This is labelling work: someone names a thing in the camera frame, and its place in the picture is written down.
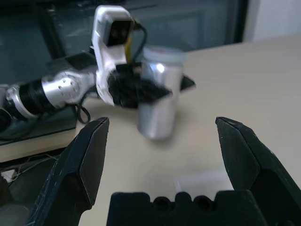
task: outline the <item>table surface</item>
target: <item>table surface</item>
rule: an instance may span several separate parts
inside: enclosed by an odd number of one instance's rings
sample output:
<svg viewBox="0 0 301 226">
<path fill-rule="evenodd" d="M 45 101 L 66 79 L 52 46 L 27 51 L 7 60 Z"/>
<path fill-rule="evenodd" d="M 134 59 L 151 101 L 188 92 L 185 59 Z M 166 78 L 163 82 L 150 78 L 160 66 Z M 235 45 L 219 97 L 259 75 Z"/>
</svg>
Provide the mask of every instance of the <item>table surface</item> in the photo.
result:
<svg viewBox="0 0 301 226">
<path fill-rule="evenodd" d="M 174 200 L 179 189 L 191 196 L 231 189 L 217 116 L 251 127 L 301 186 L 301 35 L 191 52 L 184 68 L 197 87 L 181 95 L 174 134 L 164 142 L 139 134 L 136 111 L 85 102 L 94 118 L 108 116 L 110 127 L 96 203 L 80 226 L 106 225 L 114 192 Z"/>
</svg>

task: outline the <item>white wall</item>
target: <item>white wall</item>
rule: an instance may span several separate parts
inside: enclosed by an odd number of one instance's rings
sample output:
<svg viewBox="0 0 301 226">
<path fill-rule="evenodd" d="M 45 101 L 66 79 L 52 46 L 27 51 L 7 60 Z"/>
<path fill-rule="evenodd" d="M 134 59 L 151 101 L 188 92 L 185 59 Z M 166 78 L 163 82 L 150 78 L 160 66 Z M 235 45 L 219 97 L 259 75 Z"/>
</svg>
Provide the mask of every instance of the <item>white wall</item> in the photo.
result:
<svg viewBox="0 0 301 226">
<path fill-rule="evenodd" d="M 244 41 L 301 33 L 301 0 L 250 0 Z"/>
</svg>

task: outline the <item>silver can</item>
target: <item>silver can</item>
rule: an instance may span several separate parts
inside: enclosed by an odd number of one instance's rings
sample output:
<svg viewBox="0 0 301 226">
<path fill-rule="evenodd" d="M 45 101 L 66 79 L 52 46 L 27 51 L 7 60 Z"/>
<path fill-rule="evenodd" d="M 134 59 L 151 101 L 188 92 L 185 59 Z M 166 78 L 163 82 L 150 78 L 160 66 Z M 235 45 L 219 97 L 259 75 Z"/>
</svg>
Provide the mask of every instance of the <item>silver can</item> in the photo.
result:
<svg viewBox="0 0 301 226">
<path fill-rule="evenodd" d="M 152 140 L 168 138 L 174 128 L 185 54 L 173 48 L 145 47 L 142 79 L 164 86 L 172 93 L 153 104 L 139 104 L 138 130 Z"/>
</svg>

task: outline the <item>robotic arm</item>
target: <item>robotic arm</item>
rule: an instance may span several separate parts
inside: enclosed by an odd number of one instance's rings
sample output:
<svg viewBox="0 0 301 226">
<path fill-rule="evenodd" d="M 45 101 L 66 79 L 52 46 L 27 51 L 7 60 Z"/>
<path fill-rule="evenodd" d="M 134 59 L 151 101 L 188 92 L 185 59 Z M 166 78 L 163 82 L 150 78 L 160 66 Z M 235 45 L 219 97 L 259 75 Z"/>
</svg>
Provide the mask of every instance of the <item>robotic arm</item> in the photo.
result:
<svg viewBox="0 0 301 226">
<path fill-rule="evenodd" d="M 134 20 L 123 7 L 99 6 L 92 32 L 95 56 L 80 53 L 55 60 L 55 67 L 61 70 L 53 77 L 1 86 L 0 131 L 13 120 L 26 121 L 66 105 L 77 105 L 91 90 L 97 90 L 98 97 L 114 105 L 107 78 L 116 71 L 116 65 L 127 63 L 123 45 L 133 28 Z"/>
<path fill-rule="evenodd" d="M 142 80 L 127 64 L 124 44 L 133 30 L 146 30 L 121 6 L 99 6 L 96 9 L 92 46 L 94 54 L 82 52 L 56 59 L 50 64 L 54 76 L 11 86 L 0 86 L 0 132 L 13 122 L 39 118 L 44 113 L 55 113 L 66 106 L 77 106 L 77 118 L 88 123 L 87 110 L 81 106 L 87 94 L 110 105 L 137 108 L 138 103 L 152 103 L 170 93 L 152 81 Z M 194 82 L 183 76 L 181 90 Z M 88 116 L 80 117 L 80 110 Z"/>
</svg>

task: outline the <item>can lid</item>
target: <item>can lid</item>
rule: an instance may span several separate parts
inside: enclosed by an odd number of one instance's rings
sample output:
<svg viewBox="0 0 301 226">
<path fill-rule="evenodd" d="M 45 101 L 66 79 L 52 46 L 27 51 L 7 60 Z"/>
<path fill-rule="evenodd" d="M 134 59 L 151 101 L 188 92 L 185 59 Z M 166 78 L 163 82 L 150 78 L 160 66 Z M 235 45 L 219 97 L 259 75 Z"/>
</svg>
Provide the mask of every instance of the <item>can lid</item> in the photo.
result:
<svg viewBox="0 0 301 226">
<path fill-rule="evenodd" d="M 183 63 L 185 60 L 185 53 L 181 50 L 161 46 L 144 47 L 143 56 L 148 60 L 168 63 Z"/>
</svg>

